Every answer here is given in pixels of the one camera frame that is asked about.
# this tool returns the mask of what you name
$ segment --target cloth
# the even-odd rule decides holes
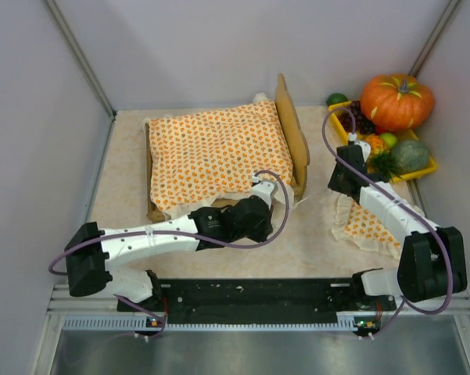
[[[424,216],[418,207],[414,207],[414,210]],[[381,224],[381,220],[346,195],[341,195],[337,200],[332,234],[337,241],[351,240],[360,250],[378,252],[382,255],[391,255],[396,260],[400,259],[400,243]]]
[[[150,198],[169,217],[217,198],[245,198],[258,170],[273,170],[290,185],[292,158],[271,100],[148,124]]]

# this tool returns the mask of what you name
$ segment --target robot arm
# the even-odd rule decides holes
[[[328,187],[352,197],[359,205],[374,213],[403,244],[400,265],[397,269],[368,270],[353,275],[351,287],[358,300],[364,296],[403,295],[411,302],[419,302],[447,293],[447,270],[441,249],[425,225],[415,219],[400,204],[410,205],[402,199],[382,177],[368,173],[365,160],[369,146],[362,141],[351,141],[337,148],[339,157],[353,168],[375,181],[395,200],[386,197],[365,180],[359,178],[341,163],[337,163]],[[449,253],[454,282],[453,292],[467,287],[464,245],[461,233],[454,227],[442,228],[426,220],[445,244]]]
[[[271,200],[276,184],[253,177],[249,198],[235,206],[224,208],[203,207],[187,216],[143,227],[100,230],[97,223],[86,223],[74,235],[65,251],[87,240],[110,236],[66,257],[70,295],[123,295],[134,302],[147,298],[160,299],[160,283],[151,271],[137,271],[125,267],[129,262],[164,252],[195,252],[205,248],[220,248],[195,237],[198,234],[231,243],[240,238],[255,242],[266,241],[272,232]],[[178,235],[160,234],[173,231]]]

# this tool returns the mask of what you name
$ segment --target pumpkin stem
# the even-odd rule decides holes
[[[401,82],[401,86],[398,87],[398,91],[405,93],[405,92],[409,92],[409,90],[410,90],[410,88],[408,87],[407,80],[403,80]]]

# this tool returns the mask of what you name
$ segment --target orange pumpkin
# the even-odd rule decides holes
[[[361,112],[375,125],[389,131],[421,125],[432,111],[431,90],[406,74],[374,77],[364,87]]]

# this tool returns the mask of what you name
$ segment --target grapes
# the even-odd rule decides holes
[[[348,105],[348,109],[352,112],[355,122],[356,130],[360,134],[374,134],[375,125],[371,122],[362,112],[359,100],[354,100]],[[338,115],[339,122],[343,125],[345,131],[350,132],[353,129],[353,123],[349,113],[341,113]]]

